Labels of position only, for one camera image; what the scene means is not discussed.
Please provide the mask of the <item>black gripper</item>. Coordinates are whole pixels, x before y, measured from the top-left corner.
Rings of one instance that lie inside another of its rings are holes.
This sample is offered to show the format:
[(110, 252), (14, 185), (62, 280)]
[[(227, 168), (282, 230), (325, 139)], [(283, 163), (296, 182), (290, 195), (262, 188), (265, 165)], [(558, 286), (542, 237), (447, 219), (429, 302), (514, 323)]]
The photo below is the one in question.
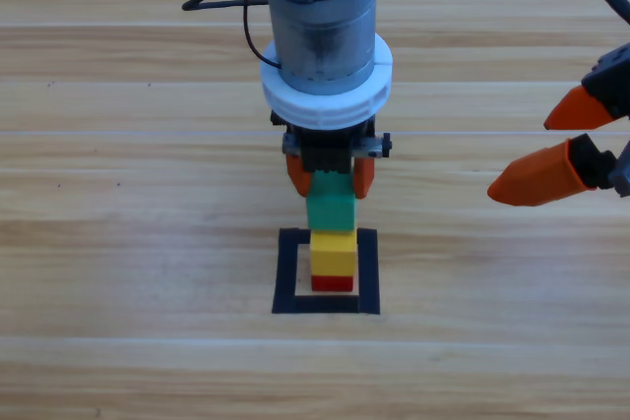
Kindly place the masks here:
[[(545, 119), (546, 130), (595, 130), (629, 117), (629, 44), (600, 57), (582, 85), (571, 89)], [(629, 196), (629, 144), (616, 158), (586, 135), (511, 162), (487, 189), (495, 202), (538, 207), (583, 192), (614, 188)]]
[(287, 174), (303, 198), (309, 193), (315, 171), (349, 174), (353, 164), (353, 190), (358, 200), (368, 196), (375, 177), (375, 159), (388, 157), (393, 147), (391, 135), (377, 136), (375, 116), (357, 125), (338, 130), (311, 130), (290, 124), (275, 111), (274, 126), (286, 126), (283, 134)]

